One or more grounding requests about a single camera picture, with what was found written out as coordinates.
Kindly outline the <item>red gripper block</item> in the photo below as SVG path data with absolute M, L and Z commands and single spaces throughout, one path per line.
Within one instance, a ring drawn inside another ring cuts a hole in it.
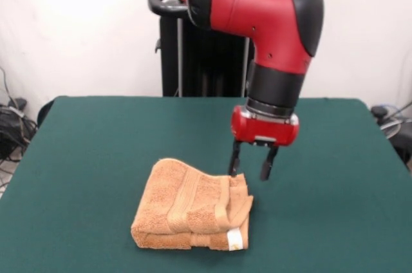
M 231 176 L 236 176 L 239 169 L 241 142 L 277 145 L 270 148 L 261 168 L 260 179 L 267 181 L 279 151 L 278 146 L 289 146 L 296 139 L 299 118 L 295 113 L 289 118 L 266 117 L 237 105 L 232 112 L 230 127 L 235 138 L 228 170 Z

